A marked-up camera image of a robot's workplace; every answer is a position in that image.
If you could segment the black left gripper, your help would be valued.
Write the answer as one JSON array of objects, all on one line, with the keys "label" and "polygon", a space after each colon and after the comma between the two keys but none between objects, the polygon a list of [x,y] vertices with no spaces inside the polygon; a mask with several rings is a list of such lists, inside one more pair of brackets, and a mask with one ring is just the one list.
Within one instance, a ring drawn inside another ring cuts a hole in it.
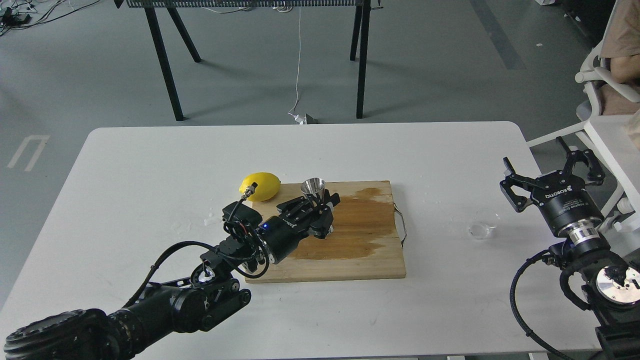
[{"label": "black left gripper", "polygon": [[313,235],[326,239],[334,231],[333,209],[341,202],[338,193],[323,191],[322,196],[305,194],[276,206],[278,216],[271,216],[257,228],[265,243],[268,260],[279,264],[302,239]]}]

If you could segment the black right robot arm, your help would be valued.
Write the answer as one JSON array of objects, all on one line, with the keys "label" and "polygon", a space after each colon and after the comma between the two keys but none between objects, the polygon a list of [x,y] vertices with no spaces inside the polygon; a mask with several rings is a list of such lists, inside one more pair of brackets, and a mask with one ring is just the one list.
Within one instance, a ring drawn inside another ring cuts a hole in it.
[{"label": "black right robot arm", "polygon": [[601,186],[605,173],[590,150],[571,149],[562,137],[566,163],[537,178],[516,173],[503,158],[505,178],[500,188],[515,212],[534,205],[560,243],[538,252],[519,267],[509,290],[510,309],[528,337],[549,353],[568,356],[535,333],[518,310],[515,292],[523,273],[542,261],[560,269],[558,282],[564,296],[583,311],[593,312],[601,350],[608,360],[640,357],[639,266],[614,253],[598,230],[604,215],[588,193],[587,186]]}]

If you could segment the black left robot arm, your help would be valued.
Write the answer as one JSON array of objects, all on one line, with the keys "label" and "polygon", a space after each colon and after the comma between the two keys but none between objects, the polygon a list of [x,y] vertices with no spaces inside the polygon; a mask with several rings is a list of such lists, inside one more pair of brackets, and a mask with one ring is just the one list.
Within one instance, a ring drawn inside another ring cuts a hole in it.
[{"label": "black left robot arm", "polygon": [[[266,274],[309,236],[325,239],[333,231],[333,210],[341,199],[323,185],[304,183],[302,195],[279,203],[278,214],[263,220],[245,205],[258,183],[222,210],[228,237],[212,246],[181,241],[163,251],[146,278],[119,310],[78,309],[23,326],[6,338],[7,360],[130,360],[171,333],[208,332],[251,300],[233,272],[249,279]],[[192,274],[152,282],[160,265],[179,249],[201,246],[206,252]]]}]

